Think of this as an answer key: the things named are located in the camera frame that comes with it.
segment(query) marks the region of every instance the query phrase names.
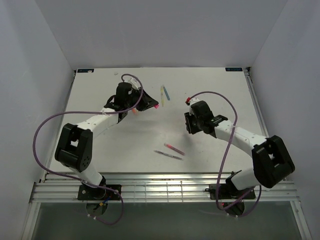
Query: black bracket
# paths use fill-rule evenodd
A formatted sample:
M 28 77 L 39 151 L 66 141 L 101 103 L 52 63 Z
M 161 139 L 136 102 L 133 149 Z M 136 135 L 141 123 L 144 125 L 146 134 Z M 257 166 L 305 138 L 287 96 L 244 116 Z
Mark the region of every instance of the black bracket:
M 204 191 L 210 193 L 210 199 L 216 200 L 216 190 L 217 190 L 217 184 L 209 184 L 209 188 L 206 188 Z M 220 200 L 226 200 L 226 199 L 238 199 L 243 194 L 248 192 L 250 188 L 246 188 L 243 190 L 238 190 L 237 192 L 231 193 L 230 188 L 227 184 L 220 184 L 219 189 L 219 199 Z M 255 191 L 251 191 L 248 195 L 246 195 L 243 199 L 255 199 L 256 194 Z
M 120 184 L 110 184 L 110 185 L 105 185 L 105 187 L 116 190 L 121 195 L 122 186 Z M 115 194 L 113 191 L 104 191 L 101 188 L 98 188 L 98 189 L 102 190 L 102 194 L 100 194 L 100 196 L 97 195 L 97 188 L 92 188 L 85 184 L 82 184 L 79 187 L 77 199 L 80 201 L 97 201 L 97 200 L 104 201 L 110 197 L 109 200 L 114 200 L 114 201 L 120 200 L 120 197 L 117 194 Z

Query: yellow pencil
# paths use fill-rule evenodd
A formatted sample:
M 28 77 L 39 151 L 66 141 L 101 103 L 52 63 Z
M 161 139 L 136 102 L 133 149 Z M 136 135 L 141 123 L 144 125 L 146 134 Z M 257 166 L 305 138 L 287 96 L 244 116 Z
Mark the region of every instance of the yellow pencil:
M 162 104 L 162 107 L 165 105 L 165 100 L 164 100 L 164 86 L 162 85 L 161 88 L 161 104 Z

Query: cable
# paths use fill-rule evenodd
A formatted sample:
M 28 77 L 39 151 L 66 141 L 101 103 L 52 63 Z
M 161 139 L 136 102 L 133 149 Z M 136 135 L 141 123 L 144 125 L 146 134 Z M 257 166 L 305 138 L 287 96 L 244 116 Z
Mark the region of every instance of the cable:
M 225 162 L 226 162 L 226 158 L 227 158 L 227 155 L 228 155 L 230 146 L 231 146 L 231 144 L 232 144 L 232 140 L 233 140 L 234 135 L 235 135 L 236 125 L 237 125 L 237 121 L 238 121 L 238 113 L 237 113 L 234 105 L 231 103 L 231 101 L 230 101 L 228 98 L 226 98 L 226 97 L 225 97 L 224 95 L 222 95 L 221 93 L 218 93 L 218 92 L 215 92 L 215 91 L 202 91 L 202 92 L 196 93 L 195 95 L 191 96 L 191 97 L 188 98 L 188 99 L 193 99 L 194 97 L 199 96 L 199 95 L 201 95 L 201 94 L 215 94 L 215 95 L 218 95 L 218 96 L 222 97 L 224 100 L 226 100 L 226 101 L 229 103 L 229 105 L 231 106 L 231 108 L 232 108 L 232 110 L 233 110 L 233 112 L 234 112 L 233 127 L 232 127 L 231 135 L 230 135 L 228 144 L 227 144 L 227 146 L 226 146 L 226 149 L 225 149 L 225 152 L 224 152 L 222 161 L 221 161 L 221 165 L 220 165 L 218 177 L 217 177 L 217 180 L 216 180 L 216 191 L 215 191 L 215 204 L 216 204 L 216 207 L 217 207 L 219 210 L 225 211 L 225 210 L 228 210 L 229 208 L 231 208 L 232 206 L 238 204 L 239 202 L 241 202 L 242 199 L 244 199 L 244 198 L 254 189 L 254 187 L 252 187 L 249 191 L 247 191 L 246 193 L 244 193 L 242 196 L 240 196 L 237 200 L 235 200 L 234 202 L 232 202 L 230 205 L 228 205 L 228 206 L 226 206 L 226 207 L 220 207 L 220 205 L 219 205 L 220 180 L 221 180 L 221 175 L 222 175 L 222 172 L 223 172 L 223 169 L 224 169 L 224 165 L 225 165 Z M 258 198 L 256 199 L 255 204 L 253 205 L 253 207 L 252 207 L 248 212 L 242 214 L 243 217 L 244 217 L 244 216 L 247 216 L 248 214 L 250 214 L 250 213 L 255 209 L 255 207 L 257 206 L 257 204 L 258 204 L 258 202 L 259 202 L 259 199 L 260 199 L 260 196 L 261 196 L 261 192 L 262 192 L 262 188 L 261 188 L 261 186 L 260 186 L 259 196 L 258 196 Z
M 56 113 L 50 117 L 48 117 L 47 119 L 45 119 L 39 126 L 38 128 L 36 129 L 35 133 L 34 133 L 34 136 L 33 136 L 33 142 L 32 142 L 32 151 L 33 151 L 33 156 L 34 156 L 34 159 L 36 161 L 36 163 L 44 170 L 46 170 L 48 173 L 51 173 L 51 174 L 55 174 L 55 175 L 58 175 L 58 176 L 61 176 L 61 177 L 66 177 L 66 178 L 70 178 L 70 179 L 75 179 L 75 180 L 79 180 L 79 181 L 83 181 L 81 178 L 79 177 L 76 177 L 76 176 L 71 176 L 71 175 L 68 175 L 68 174 L 64 174 L 64 173 L 59 173 L 59 172 L 56 172 L 56 171 L 52 171 L 50 170 L 49 168 L 45 167 L 39 160 L 38 158 L 38 155 L 37 155 L 37 151 L 36 151 L 36 142 L 37 142 L 37 137 L 38 137 L 38 134 L 39 134 L 39 131 L 40 129 L 51 119 L 55 118 L 55 117 L 58 117 L 58 116 L 61 116 L 61 115 L 66 115 L 66 114 L 93 114 L 93 115 L 102 115 L 102 114 L 121 114 L 121 113 L 125 113 L 125 112 L 128 112 L 132 109 L 134 109 L 140 102 L 141 98 L 143 97 L 143 94 L 144 94 L 144 90 L 143 90 L 143 86 L 142 86 L 142 83 L 141 81 L 134 75 L 131 75 L 131 74 L 128 74 L 128 73 L 125 73 L 121 76 L 121 79 L 122 81 L 124 81 L 123 77 L 124 76 L 130 76 L 132 78 L 135 78 L 139 84 L 140 84 L 140 87 L 141 87 L 141 94 L 140 94 L 140 97 L 138 98 L 137 102 L 130 108 L 128 109 L 125 109 L 125 110 L 121 110 L 121 111 L 112 111 L 112 112 L 100 112 L 100 111 L 65 111 L 65 112 L 60 112 L 60 113 Z M 109 188 L 109 187 L 105 187 L 105 186 L 98 186 L 98 185 L 95 185 L 95 184 L 92 184 L 90 182 L 86 182 L 85 183 L 86 185 L 89 185 L 89 186 L 92 186 L 94 188 L 99 188 L 99 189 L 104 189 L 104 190 L 107 190 L 107 191 L 111 191 L 115 194 L 117 194 L 119 197 L 120 197 L 120 200 L 121 200 L 121 213 L 120 213 L 120 216 L 118 217 L 117 220 L 115 220 L 114 222 L 106 222 L 104 220 L 100 220 L 98 218 L 96 218 L 97 220 L 99 220 L 100 222 L 106 224 L 106 225 L 114 225 L 116 223 L 118 223 L 123 214 L 124 214 L 124 200 L 122 198 L 122 196 L 114 189 L 112 188 Z

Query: gray wall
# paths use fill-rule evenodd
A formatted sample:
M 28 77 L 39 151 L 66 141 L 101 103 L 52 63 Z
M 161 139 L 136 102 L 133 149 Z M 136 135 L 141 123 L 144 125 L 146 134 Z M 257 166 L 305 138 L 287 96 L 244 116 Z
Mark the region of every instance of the gray wall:
M 73 72 L 34 0 L 0 0 L 0 239 L 21 236 L 41 169 L 32 139 L 41 121 L 63 109 Z M 40 133 L 44 162 L 58 121 Z
M 314 239 L 320 239 L 320 2 L 289 0 L 252 66 L 268 131 L 281 136 Z
M 287 0 L 36 0 L 73 69 L 251 66 Z

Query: marker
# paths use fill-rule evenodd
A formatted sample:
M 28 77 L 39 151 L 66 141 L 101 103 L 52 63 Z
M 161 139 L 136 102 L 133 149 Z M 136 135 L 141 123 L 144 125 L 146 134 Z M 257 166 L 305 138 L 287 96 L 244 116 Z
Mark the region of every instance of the marker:
M 165 100 L 164 100 L 164 87 L 161 86 L 160 88 L 160 91 L 161 91 L 161 104 L 162 104 L 162 107 L 165 105 Z
M 170 148 L 172 149 L 173 151 L 177 152 L 178 154 L 181 154 L 181 155 L 185 155 L 185 153 L 183 151 L 180 151 L 179 149 L 175 148 L 174 146 L 168 144 L 168 143 L 165 143 L 164 144 L 167 148 Z
M 182 158 L 181 158 L 181 157 L 174 156 L 174 155 L 171 155 L 171 154 L 168 154 L 168 153 L 162 152 L 162 151 L 154 150 L 154 152 L 155 152 L 155 153 L 157 153 L 157 154 L 161 154 L 161 155 L 164 155 L 164 156 L 167 156 L 167 157 L 173 158 L 173 159 L 182 160 Z
M 166 99 L 168 99 L 168 101 L 170 101 L 170 97 L 169 97 L 169 94 L 168 94 L 168 92 L 167 92 L 166 87 L 165 87 L 164 85 L 162 85 L 162 87 L 163 87 L 163 91 L 164 91 L 164 93 L 165 93 Z

